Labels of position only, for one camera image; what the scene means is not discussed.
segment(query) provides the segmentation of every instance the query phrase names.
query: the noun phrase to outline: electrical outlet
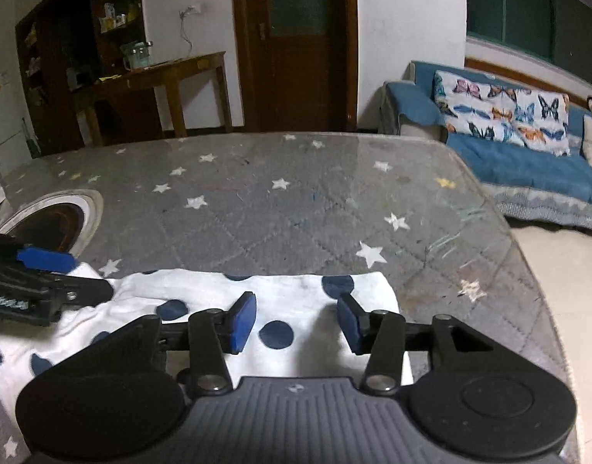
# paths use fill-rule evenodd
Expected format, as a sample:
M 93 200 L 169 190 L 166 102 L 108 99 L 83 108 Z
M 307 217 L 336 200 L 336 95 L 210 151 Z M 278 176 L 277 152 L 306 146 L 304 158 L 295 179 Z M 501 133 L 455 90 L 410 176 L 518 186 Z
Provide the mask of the electrical outlet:
M 193 5 L 189 5 L 188 7 L 186 7 L 186 9 L 184 9 L 180 15 L 182 17 L 187 17 L 189 15 L 199 15 L 201 14 L 201 3 L 194 3 Z

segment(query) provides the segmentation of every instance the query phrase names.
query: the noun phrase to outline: blue sofa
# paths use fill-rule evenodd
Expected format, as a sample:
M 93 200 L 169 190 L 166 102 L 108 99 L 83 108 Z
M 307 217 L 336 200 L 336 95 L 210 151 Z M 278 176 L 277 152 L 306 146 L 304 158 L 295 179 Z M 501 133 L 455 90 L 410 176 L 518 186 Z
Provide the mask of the blue sofa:
M 410 65 L 412 82 L 388 82 L 383 86 L 381 132 L 401 133 L 402 120 L 435 126 L 438 130 L 444 125 L 442 114 L 432 101 L 437 70 L 455 73 L 472 82 L 522 87 L 489 74 L 415 61 Z M 591 113 L 570 107 L 570 156 L 556 157 L 458 133 L 448 134 L 446 145 L 470 167 L 504 215 L 592 230 L 592 167 L 581 152 L 585 115 Z

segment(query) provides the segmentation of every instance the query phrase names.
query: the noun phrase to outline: metal bolt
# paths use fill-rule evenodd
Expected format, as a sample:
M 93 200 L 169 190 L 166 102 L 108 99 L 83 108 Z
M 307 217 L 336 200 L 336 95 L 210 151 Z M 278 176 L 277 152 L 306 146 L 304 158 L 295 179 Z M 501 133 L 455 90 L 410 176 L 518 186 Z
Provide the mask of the metal bolt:
M 227 381 L 220 375 L 203 375 L 197 379 L 197 385 L 204 391 L 219 391 L 227 387 Z
M 390 391 L 397 386 L 395 379 L 392 379 L 387 375 L 372 375 L 371 377 L 367 377 L 365 383 L 369 389 L 380 392 Z

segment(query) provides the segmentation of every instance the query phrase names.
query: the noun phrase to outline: wooden cabinet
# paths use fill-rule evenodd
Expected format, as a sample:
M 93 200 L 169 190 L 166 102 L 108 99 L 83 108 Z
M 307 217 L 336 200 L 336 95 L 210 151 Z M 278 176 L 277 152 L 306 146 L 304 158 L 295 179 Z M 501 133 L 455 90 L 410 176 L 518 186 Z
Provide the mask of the wooden cabinet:
M 134 19 L 101 33 L 106 3 Z M 17 25 L 23 87 L 43 155 L 83 147 L 75 92 L 125 73 L 121 45 L 145 40 L 141 0 L 44 0 Z M 96 112 L 106 144 L 163 136 L 152 91 L 114 96 L 98 103 Z

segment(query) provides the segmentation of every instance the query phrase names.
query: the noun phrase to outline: wooden console table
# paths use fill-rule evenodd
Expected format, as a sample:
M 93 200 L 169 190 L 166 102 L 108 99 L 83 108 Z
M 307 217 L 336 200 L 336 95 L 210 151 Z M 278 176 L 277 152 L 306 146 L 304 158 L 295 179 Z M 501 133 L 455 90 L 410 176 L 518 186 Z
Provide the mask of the wooden console table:
M 165 91 L 167 91 L 167 103 L 176 137 L 186 137 L 187 128 L 184 125 L 184 114 L 180 100 L 180 81 L 208 70 L 216 70 L 225 129 L 226 132 L 232 132 L 232 114 L 229 109 L 229 97 L 227 95 L 224 55 L 225 52 L 216 52 L 198 57 L 167 61 L 148 68 L 131 71 L 118 78 L 96 83 L 77 92 L 75 94 L 75 105 L 79 111 L 83 110 L 86 114 L 94 146 L 103 146 L 99 122 L 94 109 L 96 101 L 102 101 L 124 92 L 152 89 L 161 85 L 165 86 Z

